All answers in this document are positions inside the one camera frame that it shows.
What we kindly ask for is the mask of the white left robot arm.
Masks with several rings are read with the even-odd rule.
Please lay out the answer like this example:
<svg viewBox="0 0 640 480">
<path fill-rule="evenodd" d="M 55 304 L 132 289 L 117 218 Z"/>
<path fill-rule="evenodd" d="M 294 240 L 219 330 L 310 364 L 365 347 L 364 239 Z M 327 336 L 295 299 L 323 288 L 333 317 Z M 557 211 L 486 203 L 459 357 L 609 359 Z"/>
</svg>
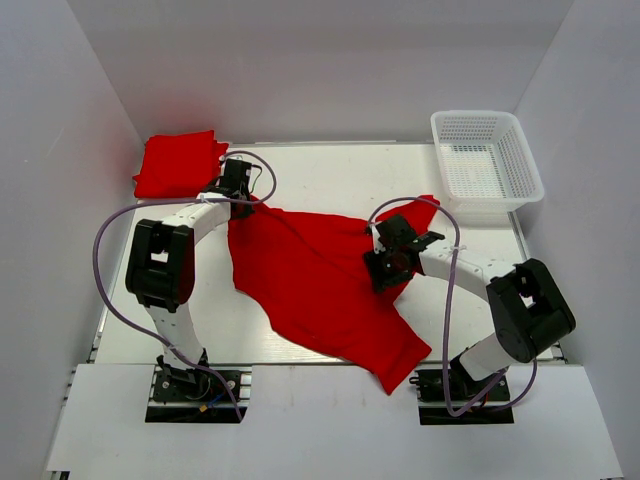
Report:
<svg viewBox="0 0 640 480">
<path fill-rule="evenodd" d="M 211 387 L 206 350 L 197 339 L 188 306 L 195 286 L 196 245 L 216 228 L 253 212 L 253 166 L 239 159 L 223 162 L 221 175 L 204 187 L 201 203 L 162 220 L 140 220 L 134 229 L 125 286 L 169 342 L 158 365 L 188 398 L 199 399 Z"/>
</svg>

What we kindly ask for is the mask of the white plastic basket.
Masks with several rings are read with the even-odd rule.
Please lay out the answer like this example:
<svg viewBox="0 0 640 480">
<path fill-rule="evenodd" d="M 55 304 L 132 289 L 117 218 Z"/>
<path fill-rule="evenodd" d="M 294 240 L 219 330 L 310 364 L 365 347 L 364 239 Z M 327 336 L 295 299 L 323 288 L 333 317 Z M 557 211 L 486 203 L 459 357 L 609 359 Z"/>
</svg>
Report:
<svg viewBox="0 0 640 480">
<path fill-rule="evenodd" d="M 544 198 L 537 165 L 513 114 L 438 111 L 430 124 L 452 213 L 502 215 Z"/>
</svg>

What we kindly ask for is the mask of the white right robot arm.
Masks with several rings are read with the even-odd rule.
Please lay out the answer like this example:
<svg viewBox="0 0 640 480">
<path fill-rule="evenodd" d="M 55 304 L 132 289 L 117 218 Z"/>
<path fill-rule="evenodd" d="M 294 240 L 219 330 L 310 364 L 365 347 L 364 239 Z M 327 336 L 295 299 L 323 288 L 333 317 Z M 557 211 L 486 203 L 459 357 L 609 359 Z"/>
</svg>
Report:
<svg viewBox="0 0 640 480">
<path fill-rule="evenodd" d="M 486 301 L 494 332 L 449 361 L 449 384 L 472 399 L 490 379 L 515 363 L 530 363 L 576 328 L 575 317 L 546 265 L 510 264 L 469 252 L 428 231 L 418 234 L 405 217 L 375 224 L 374 249 L 364 262 L 375 292 L 420 274 L 452 280 Z"/>
</svg>

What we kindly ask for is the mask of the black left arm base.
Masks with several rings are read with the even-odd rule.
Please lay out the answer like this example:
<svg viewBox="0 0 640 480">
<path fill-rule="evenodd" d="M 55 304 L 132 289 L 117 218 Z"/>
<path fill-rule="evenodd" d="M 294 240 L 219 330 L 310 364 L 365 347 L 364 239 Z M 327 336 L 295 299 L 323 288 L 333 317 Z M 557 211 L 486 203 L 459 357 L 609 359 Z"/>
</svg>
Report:
<svg viewBox="0 0 640 480">
<path fill-rule="evenodd" d="M 241 415 L 249 406 L 252 371 L 222 368 L 221 379 L 200 370 L 180 372 L 156 366 L 146 408 L 150 424 L 239 424 L 233 394 Z"/>
</svg>

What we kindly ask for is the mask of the folded red t shirt stack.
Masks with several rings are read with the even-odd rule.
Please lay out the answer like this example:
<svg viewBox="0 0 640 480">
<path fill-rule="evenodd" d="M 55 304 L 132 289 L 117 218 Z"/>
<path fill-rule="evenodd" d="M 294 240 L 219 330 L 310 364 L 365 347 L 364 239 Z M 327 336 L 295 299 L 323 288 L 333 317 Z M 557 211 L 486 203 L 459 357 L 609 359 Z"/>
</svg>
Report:
<svg viewBox="0 0 640 480">
<path fill-rule="evenodd" d="M 229 144 L 213 130 L 154 135 L 145 144 L 140 172 L 133 177 L 137 199 L 196 196 L 221 173 L 220 158 Z"/>
</svg>

